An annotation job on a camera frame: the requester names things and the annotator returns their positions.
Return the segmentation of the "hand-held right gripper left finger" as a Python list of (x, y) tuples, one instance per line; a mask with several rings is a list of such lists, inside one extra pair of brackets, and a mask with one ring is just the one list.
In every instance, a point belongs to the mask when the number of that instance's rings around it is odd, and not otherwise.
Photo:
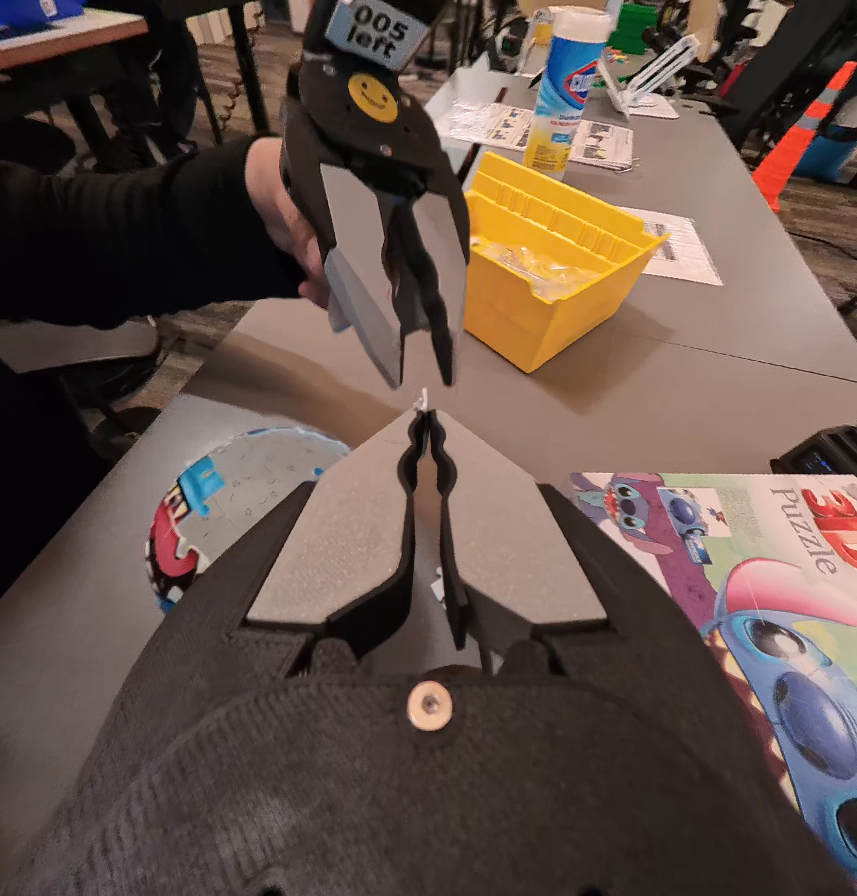
[(262, 629), (344, 641), (362, 658), (412, 604), (417, 467), (429, 413), (411, 409), (316, 480), (246, 613)]

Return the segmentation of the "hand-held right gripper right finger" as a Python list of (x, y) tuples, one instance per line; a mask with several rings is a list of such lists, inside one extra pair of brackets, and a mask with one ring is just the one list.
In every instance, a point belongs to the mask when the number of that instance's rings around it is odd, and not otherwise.
[(457, 649), (490, 651), (608, 622), (535, 478), (444, 411), (428, 413), (441, 497), (439, 560)]

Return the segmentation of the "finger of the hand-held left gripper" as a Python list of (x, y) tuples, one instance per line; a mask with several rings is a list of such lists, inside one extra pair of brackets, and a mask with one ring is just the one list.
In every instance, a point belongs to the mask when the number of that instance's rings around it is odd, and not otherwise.
[(323, 262), (334, 308), (389, 387), (398, 389), (402, 336), (383, 263), (386, 231), (378, 197), (346, 168), (322, 164), (320, 172), (335, 240)]
[(464, 332), (469, 241), (460, 238), (448, 198), (432, 193), (394, 208), (389, 237), (400, 339), (427, 332), (443, 384), (454, 385)]

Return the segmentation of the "blue cartoon puzzle ball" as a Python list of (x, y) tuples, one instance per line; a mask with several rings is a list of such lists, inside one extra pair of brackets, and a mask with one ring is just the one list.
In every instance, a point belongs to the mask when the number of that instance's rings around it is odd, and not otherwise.
[(238, 434), (187, 466), (159, 502), (144, 548), (156, 604), (166, 614), (191, 585), (300, 484), (350, 448), (300, 425)]

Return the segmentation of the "person's left forearm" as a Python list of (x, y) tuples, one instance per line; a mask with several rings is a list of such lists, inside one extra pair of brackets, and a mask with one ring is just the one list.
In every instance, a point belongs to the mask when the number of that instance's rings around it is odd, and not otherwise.
[(0, 161), (0, 321), (107, 329), (225, 300), (300, 297), (245, 185), (254, 137), (121, 175)]

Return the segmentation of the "printed cardboard puzzle box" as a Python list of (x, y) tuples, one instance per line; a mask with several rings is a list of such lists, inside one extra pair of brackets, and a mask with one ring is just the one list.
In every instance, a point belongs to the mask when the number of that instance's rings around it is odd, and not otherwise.
[(678, 604), (857, 890), (857, 476), (591, 473), (571, 497)]

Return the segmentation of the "person's left hand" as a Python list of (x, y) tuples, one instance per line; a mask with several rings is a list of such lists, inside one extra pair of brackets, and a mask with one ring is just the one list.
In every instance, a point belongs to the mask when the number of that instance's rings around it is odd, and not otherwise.
[(299, 296), (327, 310), (330, 286), (315, 230), (307, 222), (281, 179), (283, 142), (275, 136), (256, 138), (246, 153), (245, 185), (270, 240), (299, 263), (304, 279)]

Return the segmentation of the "clear plastic bag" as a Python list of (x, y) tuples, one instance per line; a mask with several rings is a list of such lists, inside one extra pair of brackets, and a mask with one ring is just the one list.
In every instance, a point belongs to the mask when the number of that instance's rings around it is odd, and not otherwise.
[(526, 294), (551, 304), (574, 297), (615, 270), (613, 263), (557, 261), (526, 245), (507, 244), (480, 235), (469, 239), (471, 260), (479, 273), (470, 275), (476, 296), (500, 298)]

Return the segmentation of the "yellow plastic bin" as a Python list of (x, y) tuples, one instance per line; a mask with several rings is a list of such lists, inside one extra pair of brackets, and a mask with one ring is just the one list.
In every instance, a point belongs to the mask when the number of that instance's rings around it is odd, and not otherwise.
[(492, 151), (480, 159), (465, 193), (471, 236), (526, 245), (557, 261), (596, 259), (615, 270), (569, 299), (476, 296), (468, 267), (464, 327), (525, 373), (551, 360), (621, 307), (659, 248), (635, 215)]

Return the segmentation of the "printed instruction leaflets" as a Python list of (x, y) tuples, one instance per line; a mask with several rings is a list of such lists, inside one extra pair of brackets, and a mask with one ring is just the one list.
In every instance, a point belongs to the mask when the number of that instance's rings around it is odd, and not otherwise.
[[(436, 129), (442, 138), (524, 153), (533, 117), (530, 110), (502, 103), (457, 100), (436, 121)], [(628, 128), (583, 119), (569, 160), (615, 172), (629, 171), (635, 164), (633, 136)]]

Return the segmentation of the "cleaning wipes canister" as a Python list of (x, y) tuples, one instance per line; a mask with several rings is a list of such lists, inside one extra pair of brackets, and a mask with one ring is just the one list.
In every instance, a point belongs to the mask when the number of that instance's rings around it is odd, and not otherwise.
[(566, 6), (551, 12), (548, 54), (523, 163), (562, 181), (612, 24), (607, 13), (593, 8)]

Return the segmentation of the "paper sheet in plastic sleeve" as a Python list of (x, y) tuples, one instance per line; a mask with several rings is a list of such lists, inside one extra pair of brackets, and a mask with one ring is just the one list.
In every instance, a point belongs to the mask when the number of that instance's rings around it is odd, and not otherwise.
[(661, 238), (644, 275), (714, 287), (724, 285), (691, 218), (624, 206), (621, 209), (640, 218), (647, 234)]

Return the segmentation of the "wooden background table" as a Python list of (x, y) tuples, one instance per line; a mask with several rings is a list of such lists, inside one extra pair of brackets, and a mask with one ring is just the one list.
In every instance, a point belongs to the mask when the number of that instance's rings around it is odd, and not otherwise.
[(141, 36), (148, 31), (143, 16), (86, 7), (81, 15), (9, 37), (0, 26), (0, 72), (38, 63), (83, 49)]

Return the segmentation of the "white folding stand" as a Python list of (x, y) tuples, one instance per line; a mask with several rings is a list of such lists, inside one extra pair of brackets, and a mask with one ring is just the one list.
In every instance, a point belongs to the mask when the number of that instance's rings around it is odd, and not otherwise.
[(699, 48), (700, 41), (695, 34), (685, 35), (624, 85), (617, 82), (604, 61), (600, 60), (598, 73), (602, 77), (611, 105), (623, 118), (630, 120), (632, 113), (639, 110), (646, 97), (696, 58)]

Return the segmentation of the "green plastic object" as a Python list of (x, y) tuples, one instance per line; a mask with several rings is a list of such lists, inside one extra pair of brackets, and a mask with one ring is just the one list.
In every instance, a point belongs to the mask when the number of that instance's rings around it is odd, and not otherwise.
[(643, 33), (647, 28), (657, 30), (658, 16), (655, 3), (623, 2), (607, 46), (630, 56), (643, 55), (647, 50)]

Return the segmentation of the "person's black clothed torso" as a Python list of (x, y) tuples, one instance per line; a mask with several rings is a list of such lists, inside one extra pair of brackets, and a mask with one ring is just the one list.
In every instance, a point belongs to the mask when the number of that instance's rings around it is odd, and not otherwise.
[(110, 469), (63, 384), (0, 359), (0, 598)]

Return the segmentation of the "blue plastic bin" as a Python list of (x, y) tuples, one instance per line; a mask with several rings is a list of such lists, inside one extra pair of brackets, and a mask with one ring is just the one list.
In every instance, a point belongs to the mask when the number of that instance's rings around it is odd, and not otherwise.
[(85, 1), (0, 1), (0, 28), (40, 28), (84, 13)]

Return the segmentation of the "black electronic device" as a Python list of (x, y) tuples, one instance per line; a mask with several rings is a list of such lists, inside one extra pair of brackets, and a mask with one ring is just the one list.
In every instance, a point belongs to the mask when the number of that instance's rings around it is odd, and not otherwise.
[(820, 430), (779, 458), (774, 474), (857, 476), (857, 424)]

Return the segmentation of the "orange reflective cone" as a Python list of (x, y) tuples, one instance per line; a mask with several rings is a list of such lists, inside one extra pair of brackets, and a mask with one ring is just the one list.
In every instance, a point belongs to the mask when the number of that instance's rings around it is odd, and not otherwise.
[(775, 144), (752, 174), (753, 182), (775, 214), (780, 212), (782, 190), (856, 69), (857, 61), (850, 60), (832, 76), (800, 119)]

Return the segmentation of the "blue bag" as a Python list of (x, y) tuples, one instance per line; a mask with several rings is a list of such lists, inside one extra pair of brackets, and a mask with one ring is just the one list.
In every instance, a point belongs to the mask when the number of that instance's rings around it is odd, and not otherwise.
[(843, 167), (857, 151), (857, 126), (835, 121), (815, 129), (811, 143), (793, 170), (793, 176), (827, 184), (839, 182)]

